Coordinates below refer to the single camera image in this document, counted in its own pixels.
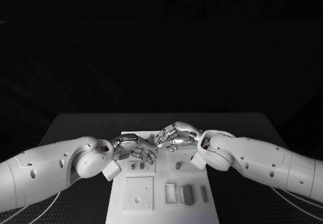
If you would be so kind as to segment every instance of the table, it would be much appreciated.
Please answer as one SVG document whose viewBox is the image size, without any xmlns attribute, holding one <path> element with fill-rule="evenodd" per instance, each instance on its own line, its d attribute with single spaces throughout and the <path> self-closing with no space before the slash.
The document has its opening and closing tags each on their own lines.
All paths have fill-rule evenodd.
<svg viewBox="0 0 323 224">
<path fill-rule="evenodd" d="M 175 121 L 183 121 L 202 130 L 224 130 L 235 137 L 249 137 L 281 147 L 286 143 L 262 113 L 84 113 L 59 114 L 40 141 L 40 146 L 82 136 L 111 140 L 121 131 L 162 130 Z M 212 196 L 221 224 L 320 224 L 275 194 L 273 189 L 244 178 L 234 168 L 226 172 L 206 166 Z M 102 173 L 82 179 L 61 192 L 30 205 L 7 224 L 105 224 L 111 185 Z M 293 200 L 313 214 L 322 209 Z M 0 213 L 0 222 L 20 209 Z"/>
</svg>

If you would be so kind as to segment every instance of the hole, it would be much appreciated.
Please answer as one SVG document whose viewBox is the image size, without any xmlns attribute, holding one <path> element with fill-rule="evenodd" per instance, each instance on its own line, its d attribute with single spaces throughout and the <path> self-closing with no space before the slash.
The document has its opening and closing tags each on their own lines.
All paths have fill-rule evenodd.
<svg viewBox="0 0 323 224">
<path fill-rule="evenodd" d="M 59 160 L 59 166 L 63 168 L 63 160 Z"/>
<path fill-rule="evenodd" d="M 30 177 L 32 177 L 32 179 L 35 179 L 35 177 L 36 177 L 36 170 L 35 169 L 30 171 Z"/>
</svg>

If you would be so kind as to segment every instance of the dark wall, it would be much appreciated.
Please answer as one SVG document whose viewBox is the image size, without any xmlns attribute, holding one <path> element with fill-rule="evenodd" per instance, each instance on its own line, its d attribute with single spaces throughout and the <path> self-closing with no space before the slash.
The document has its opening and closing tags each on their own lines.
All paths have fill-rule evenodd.
<svg viewBox="0 0 323 224">
<path fill-rule="evenodd" d="M 66 112 L 262 112 L 284 125 L 323 90 L 323 37 L 313 6 L 283 3 L 94 4 L 91 18 L 25 3 L 0 25 L 1 150 L 35 147 Z"/>
</svg>

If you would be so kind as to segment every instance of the white board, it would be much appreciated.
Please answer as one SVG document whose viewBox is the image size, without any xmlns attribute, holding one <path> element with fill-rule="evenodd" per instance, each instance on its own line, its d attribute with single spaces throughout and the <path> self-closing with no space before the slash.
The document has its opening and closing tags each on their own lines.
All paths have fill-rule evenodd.
<svg viewBox="0 0 323 224">
<path fill-rule="evenodd" d="M 136 133 L 144 139 L 149 138 L 150 134 L 157 134 L 156 132 L 123 132 Z M 133 162 L 141 162 L 134 157 L 125 160 L 117 161 L 121 166 L 121 173 L 115 176 L 112 180 L 112 189 L 110 197 L 110 207 L 107 214 L 105 224 L 218 224 L 218 214 L 213 205 L 213 197 L 209 185 L 209 179 L 206 175 L 206 169 L 198 171 L 192 164 L 186 163 L 190 160 L 196 148 L 179 147 L 179 150 L 172 153 L 162 148 L 157 153 L 157 158 L 154 159 L 154 172 L 143 169 L 143 173 L 137 170 L 133 172 L 130 166 Z M 182 167 L 179 170 L 172 170 L 175 168 L 176 162 L 183 159 Z M 127 180 L 136 177 L 151 177 L 153 178 L 153 207 L 151 210 L 136 210 L 130 211 L 123 209 L 124 201 L 127 200 Z M 166 204 L 164 198 L 164 185 L 175 184 L 175 195 L 176 204 Z M 177 188 L 183 187 L 186 184 L 192 185 L 193 191 L 193 205 L 180 205 L 179 202 L 179 191 Z M 208 202 L 203 202 L 200 186 L 205 186 Z"/>
</svg>

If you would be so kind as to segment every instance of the robotic hand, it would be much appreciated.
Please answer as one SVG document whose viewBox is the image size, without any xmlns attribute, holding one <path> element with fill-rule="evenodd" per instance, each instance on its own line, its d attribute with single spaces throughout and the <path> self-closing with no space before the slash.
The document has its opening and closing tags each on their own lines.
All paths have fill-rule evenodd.
<svg viewBox="0 0 323 224">
<path fill-rule="evenodd" d="M 307 158 L 288 149 L 249 138 L 235 138 L 218 130 L 200 131 L 175 122 L 157 134 L 157 148 L 172 152 L 177 146 L 195 145 L 190 163 L 198 169 L 209 164 L 216 170 L 234 167 L 258 183 L 297 193 L 323 203 L 323 161 Z"/>
<path fill-rule="evenodd" d="M 0 163 L 0 212 L 35 204 L 102 170 L 111 181 L 121 172 L 117 160 L 130 155 L 153 164 L 153 136 L 123 134 L 111 141 L 82 137 L 36 147 Z"/>
</svg>

